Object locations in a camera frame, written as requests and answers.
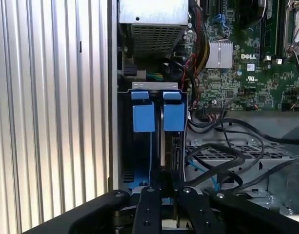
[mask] capacitor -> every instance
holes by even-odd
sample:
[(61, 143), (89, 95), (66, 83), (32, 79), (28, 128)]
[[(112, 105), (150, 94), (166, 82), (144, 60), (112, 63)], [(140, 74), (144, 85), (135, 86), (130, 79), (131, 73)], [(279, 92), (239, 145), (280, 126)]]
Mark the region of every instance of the capacitor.
[(240, 76), (242, 75), (242, 71), (241, 71), (241, 70), (238, 70), (238, 71), (236, 72), (236, 75), (240, 77)]

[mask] blue plastic clip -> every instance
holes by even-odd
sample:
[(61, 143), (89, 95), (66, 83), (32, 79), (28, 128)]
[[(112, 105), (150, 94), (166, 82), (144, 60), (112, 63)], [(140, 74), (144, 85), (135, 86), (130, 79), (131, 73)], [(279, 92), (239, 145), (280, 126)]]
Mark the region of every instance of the blue plastic clip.
[(135, 133), (155, 131), (155, 108), (147, 91), (131, 92), (133, 104), (133, 130)]
[[(179, 92), (163, 92), (163, 129), (166, 132), (184, 131), (185, 105), (181, 102)], [(173, 104), (171, 101), (180, 101), (179, 104)]]

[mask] blue connector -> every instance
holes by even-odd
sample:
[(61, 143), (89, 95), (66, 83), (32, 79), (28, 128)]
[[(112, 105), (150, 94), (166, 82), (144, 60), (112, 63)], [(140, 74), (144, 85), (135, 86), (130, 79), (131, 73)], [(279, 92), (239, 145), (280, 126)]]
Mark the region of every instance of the blue connector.
[(229, 27), (226, 26), (225, 14), (215, 16), (215, 22), (222, 24), (223, 28), (229, 30)]

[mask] screw hole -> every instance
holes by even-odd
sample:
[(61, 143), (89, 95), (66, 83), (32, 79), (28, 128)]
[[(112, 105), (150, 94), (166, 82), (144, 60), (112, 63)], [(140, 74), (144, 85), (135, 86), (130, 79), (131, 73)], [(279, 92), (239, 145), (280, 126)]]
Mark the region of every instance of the screw hole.
[(263, 169), (263, 163), (259, 163), (259, 171)]
[(148, 222), (147, 220), (144, 222), (144, 226), (149, 227), (150, 226), (150, 222)]

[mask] sticker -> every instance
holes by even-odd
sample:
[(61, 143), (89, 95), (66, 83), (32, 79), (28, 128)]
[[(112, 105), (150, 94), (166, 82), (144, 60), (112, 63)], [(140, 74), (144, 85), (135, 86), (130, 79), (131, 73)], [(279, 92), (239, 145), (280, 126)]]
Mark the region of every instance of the sticker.
[(256, 77), (248, 77), (248, 78), (247, 78), (247, 81), (248, 81), (249, 83), (255, 83), (255, 82), (258, 81), (258, 79), (257, 79)]
[(247, 72), (254, 72), (255, 69), (256, 68), (254, 64), (247, 64)]
[(272, 17), (273, 13), (273, 0), (267, 1), (267, 15), (266, 18), (269, 20)]

